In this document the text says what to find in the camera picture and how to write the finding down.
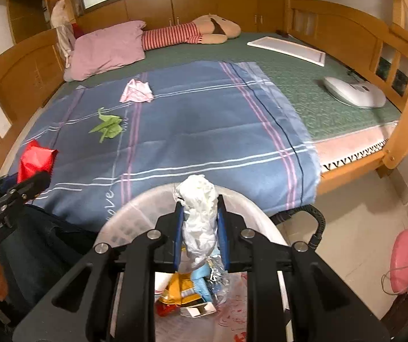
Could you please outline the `white tissue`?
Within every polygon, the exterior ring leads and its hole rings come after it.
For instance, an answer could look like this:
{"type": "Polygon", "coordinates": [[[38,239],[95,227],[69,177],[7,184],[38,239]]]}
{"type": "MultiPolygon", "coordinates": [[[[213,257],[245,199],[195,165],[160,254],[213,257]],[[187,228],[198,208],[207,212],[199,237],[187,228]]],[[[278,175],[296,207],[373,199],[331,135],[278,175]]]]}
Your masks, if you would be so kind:
{"type": "Polygon", "coordinates": [[[218,193],[203,174],[188,176],[175,187],[175,200],[181,204],[181,228],[185,254],[179,272],[188,273],[203,266],[212,254],[217,238],[218,193]]]}

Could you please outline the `white mesh trash basket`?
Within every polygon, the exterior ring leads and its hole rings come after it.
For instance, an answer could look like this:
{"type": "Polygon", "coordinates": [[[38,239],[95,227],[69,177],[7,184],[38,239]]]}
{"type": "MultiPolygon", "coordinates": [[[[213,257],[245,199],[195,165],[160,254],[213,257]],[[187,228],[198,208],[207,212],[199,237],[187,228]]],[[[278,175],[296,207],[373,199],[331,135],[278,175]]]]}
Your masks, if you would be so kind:
{"type": "MultiPolygon", "coordinates": [[[[175,187],[175,184],[165,184],[129,201],[103,226],[96,243],[117,247],[154,228],[160,216],[175,210],[175,187]]],[[[251,200],[227,188],[217,187],[216,191],[223,196],[227,210],[241,215],[247,227],[265,235],[273,243],[286,244],[275,224],[251,200]]]]}

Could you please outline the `yellow snack bag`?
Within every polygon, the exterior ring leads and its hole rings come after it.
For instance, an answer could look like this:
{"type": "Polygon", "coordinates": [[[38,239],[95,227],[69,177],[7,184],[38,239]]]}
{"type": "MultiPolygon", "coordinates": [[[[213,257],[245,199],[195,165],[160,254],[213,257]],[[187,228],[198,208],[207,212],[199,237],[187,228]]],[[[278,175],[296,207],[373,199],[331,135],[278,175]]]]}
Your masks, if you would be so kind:
{"type": "Polygon", "coordinates": [[[176,272],[169,280],[159,301],[163,304],[187,306],[194,301],[201,300],[201,296],[194,290],[191,273],[176,272]]]}

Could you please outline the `light blue plastic bag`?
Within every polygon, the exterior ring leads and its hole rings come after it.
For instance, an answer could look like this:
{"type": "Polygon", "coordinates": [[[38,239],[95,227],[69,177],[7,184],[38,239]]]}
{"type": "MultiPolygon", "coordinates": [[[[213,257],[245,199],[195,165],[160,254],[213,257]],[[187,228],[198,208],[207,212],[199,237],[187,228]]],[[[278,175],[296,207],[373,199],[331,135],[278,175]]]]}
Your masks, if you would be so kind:
{"type": "Polygon", "coordinates": [[[210,275],[207,280],[208,290],[216,306],[220,306],[227,301],[230,288],[229,274],[224,268],[222,258],[219,254],[212,254],[208,258],[210,275]]]}

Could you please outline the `red foil wrapper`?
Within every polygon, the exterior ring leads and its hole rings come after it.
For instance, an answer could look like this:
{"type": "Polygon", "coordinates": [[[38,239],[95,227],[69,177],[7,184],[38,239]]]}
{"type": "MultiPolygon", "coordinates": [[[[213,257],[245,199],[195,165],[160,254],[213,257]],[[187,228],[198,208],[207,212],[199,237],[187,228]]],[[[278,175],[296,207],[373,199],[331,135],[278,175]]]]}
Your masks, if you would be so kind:
{"type": "Polygon", "coordinates": [[[167,317],[173,313],[177,313],[180,310],[180,306],[176,304],[165,304],[162,301],[155,303],[156,313],[159,317],[167,317]]]}

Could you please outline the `green wrapper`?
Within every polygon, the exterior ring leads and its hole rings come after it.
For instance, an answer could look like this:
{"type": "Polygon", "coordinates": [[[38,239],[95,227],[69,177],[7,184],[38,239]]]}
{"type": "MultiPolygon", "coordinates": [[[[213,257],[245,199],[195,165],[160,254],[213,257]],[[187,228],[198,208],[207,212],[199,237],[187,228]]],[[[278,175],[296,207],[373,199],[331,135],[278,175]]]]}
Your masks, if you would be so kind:
{"type": "Polygon", "coordinates": [[[105,139],[112,139],[117,137],[122,131],[123,128],[121,126],[122,117],[112,114],[104,114],[104,108],[101,107],[98,109],[98,118],[101,121],[97,126],[92,128],[89,133],[100,133],[100,143],[103,143],[105,139]]]}

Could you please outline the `pink white plastic bag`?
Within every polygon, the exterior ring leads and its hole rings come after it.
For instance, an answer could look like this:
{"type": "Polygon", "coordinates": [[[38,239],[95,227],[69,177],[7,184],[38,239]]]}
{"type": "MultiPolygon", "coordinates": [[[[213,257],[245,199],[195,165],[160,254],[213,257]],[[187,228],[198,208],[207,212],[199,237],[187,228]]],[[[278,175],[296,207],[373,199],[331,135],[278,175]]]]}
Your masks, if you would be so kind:
{"type": "Polygon", "coordinates": [[[152,100],[154,100],[154,95],[148,82],[143,82],[137,79],[129,80],[120,96],[121,103],[150,103],[152,100]]]}

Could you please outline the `light blue paper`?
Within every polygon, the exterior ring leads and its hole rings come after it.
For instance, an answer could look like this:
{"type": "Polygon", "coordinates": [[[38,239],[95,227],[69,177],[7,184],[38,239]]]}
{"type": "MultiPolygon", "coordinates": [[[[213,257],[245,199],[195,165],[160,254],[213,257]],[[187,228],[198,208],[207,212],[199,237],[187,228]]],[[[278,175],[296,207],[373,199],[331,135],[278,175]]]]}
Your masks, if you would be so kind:
{"type": "Polygon", "coordinates": [[[191,273],[194,292],[206,302],[212,302],[212,294],[206,280],[210,277],[211,269],[208,264],[202,265],[191,273]]]}

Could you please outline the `white small carton box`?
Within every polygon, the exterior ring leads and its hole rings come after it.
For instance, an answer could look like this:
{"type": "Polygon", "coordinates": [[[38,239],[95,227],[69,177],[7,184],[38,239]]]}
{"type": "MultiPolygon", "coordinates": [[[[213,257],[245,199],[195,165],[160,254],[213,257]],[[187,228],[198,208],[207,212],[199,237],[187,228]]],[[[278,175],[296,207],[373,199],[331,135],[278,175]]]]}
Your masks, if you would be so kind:
{"type": "Polygon", "coordinates": [[[200,318],[215,314],[217,309],[212,302],[205,302],[202,304],[195,304],[192,306],[181,307],[180,315],[187,318],[200,318]]]}

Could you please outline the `blue plaid blanket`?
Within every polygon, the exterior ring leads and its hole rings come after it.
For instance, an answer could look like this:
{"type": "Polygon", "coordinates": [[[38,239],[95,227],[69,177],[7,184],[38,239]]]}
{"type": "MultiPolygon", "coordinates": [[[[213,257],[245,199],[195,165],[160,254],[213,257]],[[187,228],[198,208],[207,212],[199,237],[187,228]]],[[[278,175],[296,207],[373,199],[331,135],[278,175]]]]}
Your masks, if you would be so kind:
{"type": "Polygon", "coordinates": [[[139,75],[150,103],[120,102],[128,81],[77,87],[54,100],[27,135],[58,150],[50,186],[34,201],[97,231],[124,204],[203,174],[268,215],[315,201],[321,166],[310,134],[255,63],[198,61],[139,75]],[[104,114],[123,131],[100,143],[104,114]]]}

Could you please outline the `green bed mat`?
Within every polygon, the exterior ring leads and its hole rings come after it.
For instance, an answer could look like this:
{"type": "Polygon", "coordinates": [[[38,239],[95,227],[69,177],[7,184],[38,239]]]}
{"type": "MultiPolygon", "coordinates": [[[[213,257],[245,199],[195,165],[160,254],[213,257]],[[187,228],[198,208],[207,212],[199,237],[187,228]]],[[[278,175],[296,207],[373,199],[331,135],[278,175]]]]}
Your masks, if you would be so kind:
{"type": "Polygon", "coordinates": [[[335,100],[326,91],[323,78],[331,76],[354,82],[355,76],[330,55],[326,55],[324,66],[318,66],[247,45],[264,36],[264,33],[243,32],[238,38],[220,45],[181,44],[151,50],[146,52],[144,60],[129,66],[91,76],[81,83],[64,83],[51,100],[71,94],[79,85],[95,87],[107,81],[198,60],[255,62],[288,98],[315,141],[399,120],[401,113],[391,102],[379,109],[359,109],[335,100]]]}

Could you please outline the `white handheld appliance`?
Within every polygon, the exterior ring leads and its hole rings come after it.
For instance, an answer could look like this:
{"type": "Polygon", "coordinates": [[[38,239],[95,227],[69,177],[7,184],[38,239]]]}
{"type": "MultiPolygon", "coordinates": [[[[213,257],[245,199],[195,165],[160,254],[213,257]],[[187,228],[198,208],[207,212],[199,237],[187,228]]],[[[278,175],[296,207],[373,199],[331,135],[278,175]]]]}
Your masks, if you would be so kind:
{"type": "Polygon", "coordinates": [[[347,83],[334,77],[325,77],[323,85],[341,103],[363,109],[385,106],[387,97],[381,89],[369,82],[347,83]]]}

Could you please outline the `pink fan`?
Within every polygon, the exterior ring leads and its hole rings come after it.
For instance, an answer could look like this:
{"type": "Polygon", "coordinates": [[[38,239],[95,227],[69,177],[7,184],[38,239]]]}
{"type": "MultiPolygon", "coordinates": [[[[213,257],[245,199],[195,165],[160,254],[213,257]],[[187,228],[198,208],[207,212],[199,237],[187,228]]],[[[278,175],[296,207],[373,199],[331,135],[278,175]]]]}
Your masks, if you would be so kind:
{"type": "Polygon", "coordinates": [[[382,275],[381,285],[383,292],[391,296],[408,292],[408,229],[400,232],[395,239],[390,268],[382,275]]]}

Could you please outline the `wooden wall cabinets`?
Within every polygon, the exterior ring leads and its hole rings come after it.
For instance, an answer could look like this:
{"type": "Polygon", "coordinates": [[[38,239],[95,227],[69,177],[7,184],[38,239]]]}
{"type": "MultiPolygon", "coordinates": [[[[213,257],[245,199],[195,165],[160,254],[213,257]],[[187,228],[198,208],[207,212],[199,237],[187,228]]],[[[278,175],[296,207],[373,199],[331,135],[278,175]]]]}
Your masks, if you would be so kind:
{"type": "Polygon", "coordinates": [[[283,31],[285,0],[117,0],[84,13],[77,25],[84,33],[130,20],[147,29],[189,23],[214,14],[238,24],[243,32],[283,31]]]}

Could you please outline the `wooden bed frame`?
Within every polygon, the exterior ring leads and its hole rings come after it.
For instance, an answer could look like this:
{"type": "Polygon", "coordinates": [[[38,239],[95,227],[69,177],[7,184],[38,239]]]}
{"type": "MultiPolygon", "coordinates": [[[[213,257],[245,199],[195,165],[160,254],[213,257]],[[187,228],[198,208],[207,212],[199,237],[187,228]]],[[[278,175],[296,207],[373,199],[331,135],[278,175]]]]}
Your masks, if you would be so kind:
{"type": "MultiPolygon", "coordinates": [[[[361,161],[324,172],[324,194],[369,171],[387,174],[408,155],[408,0],[393,0],[392,21],[324,0],[265,0],[276,32],[323,50],[385,91],[401,111],[382,150],[361,161]]],[[[0,170],[33,114],[63,84],[64,61],[52,29],[39,32],[0,54],[0,108],[10,125],[0,132],[0,170]]]]}

